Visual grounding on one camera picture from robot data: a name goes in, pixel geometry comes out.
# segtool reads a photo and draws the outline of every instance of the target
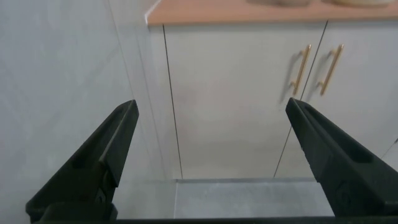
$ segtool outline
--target floor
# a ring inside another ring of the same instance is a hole
[[[175,218],[334,216],[313,179],[181,180]]]

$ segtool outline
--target kitchen cabinet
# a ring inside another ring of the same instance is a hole
[[[184,179],[274,176],[325,24],[165,26]]]
[[[382,157],[398,137],[398,22],[329,22],[302,100]],[[334,55],[344,47],[323,95]],[[311,177],[291,130],[276,177]]]

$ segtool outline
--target cabinet handle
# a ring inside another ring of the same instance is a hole
[[[300,70],[298,71],[298,76],[297,76],[296,81],[292,81],[290,83],[294,87],[293,95],[296,95],[297,91],[299,90],[299,85],[301,82],[301,78],[303,77],[305,66],[308,61],[308,56],[310,55],[310,51],[311,51],[311,44],[308,44],[307,47],[305,48],[305,50],[302,50],[300,52],[303,55],[303,60],[301,61]]]
[[[341,55],[341,53],[342,53],[342,51],[343,51],[343,47],[344,47],[344,44],[340,44],[340,45],[338,46],[337,50],[336,50],[336,49],[333,49],[333,50],[330,52],[332,55],[334,55],[334,57],[333,57],[333,61],[331,62],[331,65],[330,65],[328,75],[326,76],[324,82],[323,82],[323,81],[319,81],[319,82],[318,82],[318,85],[322,86],[322,89],[321,89],[321,96],[323,96],[323,94],[325,94],[325,91],[326,91],[326,88],[328,87],[328,84],[329,84],[331,75],[332,75],[333,72],[335,71],[337,61],[338,61],[338,59],[340,58],[340,55]]]

